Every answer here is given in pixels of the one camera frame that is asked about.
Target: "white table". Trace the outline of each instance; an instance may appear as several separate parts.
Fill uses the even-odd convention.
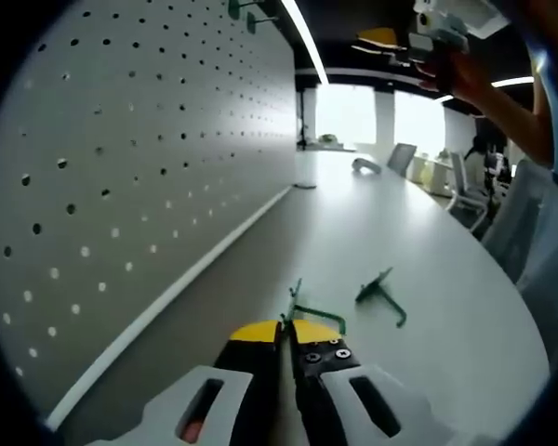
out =
[[[70,444],[133,427],[147,400],[212,362],[232,330],[278,318],[298,277],[300,302],[343,316],[358,360],[423,392],[436,417],[498,437],[514,427],[549,375],[522,298],[425,192],[387,168],[356,174],[354,157],[323,153],[318,188],[289,192],[147,329],[65,422]],[[384,302],[354,305],[387,267],[408,314],[401,329]],[[305,445],[288,357],[284,365],[275,444]]]

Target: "window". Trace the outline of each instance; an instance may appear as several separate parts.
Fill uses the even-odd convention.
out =
[[[394,143],[413,144],[436,158],[445,148],[445,108],[430,98],[394,93]]]
[[[316,137],[345,144],[376,144],[376,102],[371,86],[329,84],[316,89]]]

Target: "screw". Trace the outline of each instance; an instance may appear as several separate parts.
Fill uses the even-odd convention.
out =
[[[340,360],[347,360],[351,355],[352,353],[347,348],[342,348],[335,352],[335,356]]]
[[[306,362],[309,362],[310,364],[314,364],[315,362],[318,362],[320,360],[320,355],[318,353],[308,353],[304,359],[306,360]]]

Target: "ceiling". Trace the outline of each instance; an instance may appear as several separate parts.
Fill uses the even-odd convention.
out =
[[[397,31],[406,30],[415,19],[414,0],[296,0],[296,3],[310,28],[327,69],[354,68],[422,77],[414,67],[393,67],[389,65],[387,57],[370,55],[351,48],[357,32],[362,30],[377,27],[390,27]],[[277,26],[294,48],[296,68],[312,68],[308,51],[280,2],[267,0],[263,9],[268,15],[279,17]],[[471,36],[470,48],[475,58],[480,60],[490,73],[492,82],[527,76],[531,73],[525,45],[512,26],[507,26],[486,40]],[[394,85],[389,85],[390,81],[377,78],[329,74],[329,81],[372,85],[379,90],[403,89],[436,98],[442,96],[404,83],[394,82]],[[297,81],[299,89],[312,87],[317,83],[318,78],[310,75],[299,76]],[[526,107],[531,107],[533,101],[531,85],[507,87],[505,91]],[[448,101],[446,106],[462,112],[477,113],[475,109],[456,99]]]

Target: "white pegboard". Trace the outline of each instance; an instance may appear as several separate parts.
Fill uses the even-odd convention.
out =
[[[0,108],[0,345],[42,414],[295,144],[291,49],[223,1],[86,0],[41,37]]]

